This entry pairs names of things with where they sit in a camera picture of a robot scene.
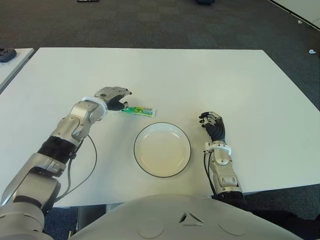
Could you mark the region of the robot left hand silver black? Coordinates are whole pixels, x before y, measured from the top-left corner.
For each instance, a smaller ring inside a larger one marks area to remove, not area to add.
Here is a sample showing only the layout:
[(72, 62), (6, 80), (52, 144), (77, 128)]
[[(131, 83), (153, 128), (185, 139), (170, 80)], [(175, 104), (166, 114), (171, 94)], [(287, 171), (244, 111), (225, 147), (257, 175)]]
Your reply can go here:
[(127, 88), (114, 86), (100, 89), (94, 94), (94, 97), (103, 100), (109, 111), (121, 111), (129, 106), (127, 101), (121, 102), (121, 99), (131, 94), (132, 92)]

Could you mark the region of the robot right hand silver black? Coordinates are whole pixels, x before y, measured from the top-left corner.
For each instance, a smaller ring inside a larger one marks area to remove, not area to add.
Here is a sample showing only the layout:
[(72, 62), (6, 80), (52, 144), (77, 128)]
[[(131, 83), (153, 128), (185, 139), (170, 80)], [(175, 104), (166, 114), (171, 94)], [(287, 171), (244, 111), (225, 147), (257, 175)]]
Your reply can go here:
[(226, 129), (223, 118), (213, 111), (203, 112), (199, 116), (201, 127), (206, 130), (212, 142), (226, 142)]

